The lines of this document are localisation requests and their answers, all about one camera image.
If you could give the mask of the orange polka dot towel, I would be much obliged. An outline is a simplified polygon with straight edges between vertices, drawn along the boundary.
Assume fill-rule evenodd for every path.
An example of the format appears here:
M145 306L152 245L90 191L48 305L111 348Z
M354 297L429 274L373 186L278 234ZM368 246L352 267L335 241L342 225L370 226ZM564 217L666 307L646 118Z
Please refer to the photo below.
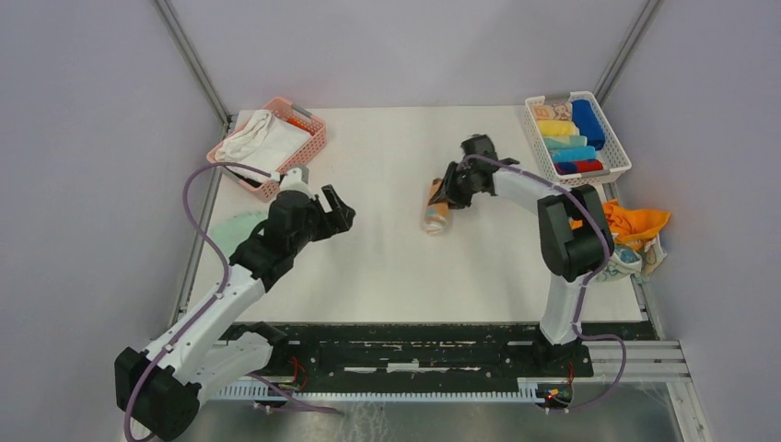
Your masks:
M442 184L441 178L433 179L425 200L422 227L431 236L444 233L449 225L449 205L440 198Z

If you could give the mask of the bright orange towel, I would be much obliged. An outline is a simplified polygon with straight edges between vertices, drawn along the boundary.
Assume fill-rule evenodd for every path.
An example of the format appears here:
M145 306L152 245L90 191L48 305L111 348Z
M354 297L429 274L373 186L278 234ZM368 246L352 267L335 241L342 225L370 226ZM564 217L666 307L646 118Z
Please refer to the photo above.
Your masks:
M626 209L616 199L602 204L613 242L641 251L668 224L671 213L657 209Z

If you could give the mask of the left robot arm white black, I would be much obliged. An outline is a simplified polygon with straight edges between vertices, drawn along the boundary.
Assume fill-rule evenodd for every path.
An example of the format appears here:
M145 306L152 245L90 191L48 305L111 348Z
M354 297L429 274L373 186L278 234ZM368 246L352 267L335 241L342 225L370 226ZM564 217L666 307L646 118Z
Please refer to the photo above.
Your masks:
M132 425L172 441L192 424L202 405L241 377L262 369L276 375L289 363L288 348L253 331L216 349L238 316L259 301L294 265L311 242L351 229L356 211L331 185L321 193L284 189L267 216L227 259L224 275L194 310L142 350L123 349L114 361L115 395Z

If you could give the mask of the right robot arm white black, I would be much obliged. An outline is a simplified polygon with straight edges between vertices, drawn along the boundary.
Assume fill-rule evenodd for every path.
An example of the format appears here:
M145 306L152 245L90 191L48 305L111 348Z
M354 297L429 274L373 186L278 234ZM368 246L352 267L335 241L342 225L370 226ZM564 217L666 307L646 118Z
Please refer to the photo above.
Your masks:
M589 283L614 252L612 233L599 193L591 185L566 188L498 157L486 134L461 144L463 158L451 162L432 184L429 204L468 208L478 193L518 204L535 215L542 259L551 273L547 304L539 323L545 343L531 352L534 368L554 376L569 362L564 345L581 338L581 313Z

